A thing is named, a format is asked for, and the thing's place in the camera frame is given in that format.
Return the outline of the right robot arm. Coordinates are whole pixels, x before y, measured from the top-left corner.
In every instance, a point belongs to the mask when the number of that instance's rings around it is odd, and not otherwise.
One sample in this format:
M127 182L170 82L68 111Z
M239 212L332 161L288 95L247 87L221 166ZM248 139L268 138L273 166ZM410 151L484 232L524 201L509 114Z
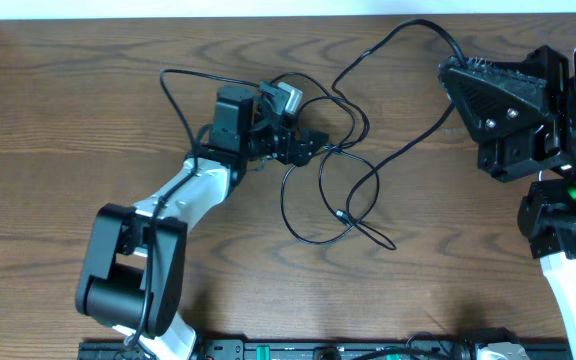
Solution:
M548 46L521 62L451 56L439 66L439 82L478 145L480 170L502 183L556 175L530 185L517 223L576 359L576 59Z

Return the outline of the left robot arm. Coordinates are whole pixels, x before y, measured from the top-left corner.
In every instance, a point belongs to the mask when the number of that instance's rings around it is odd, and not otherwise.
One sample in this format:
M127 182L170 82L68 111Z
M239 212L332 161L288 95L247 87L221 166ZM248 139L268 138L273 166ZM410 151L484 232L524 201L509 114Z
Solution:
M97 213L75 307L125 335L117 358L188 359L196 331L178 313L187 236L244 178L251 161L304 166L328 136L296 127L301 90L280 82L217 92L208 140L194 148L170 181L129 207Z

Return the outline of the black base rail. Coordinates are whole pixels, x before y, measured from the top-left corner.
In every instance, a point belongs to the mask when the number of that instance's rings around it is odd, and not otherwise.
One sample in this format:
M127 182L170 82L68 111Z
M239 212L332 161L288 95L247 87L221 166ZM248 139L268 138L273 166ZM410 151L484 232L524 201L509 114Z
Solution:
M420 332L394 342L253 341L236 337L199 340L190 357L199 360L356 359L379 353L382 359L571 359L561 341L523 341L506 328L470 332L456 339Z

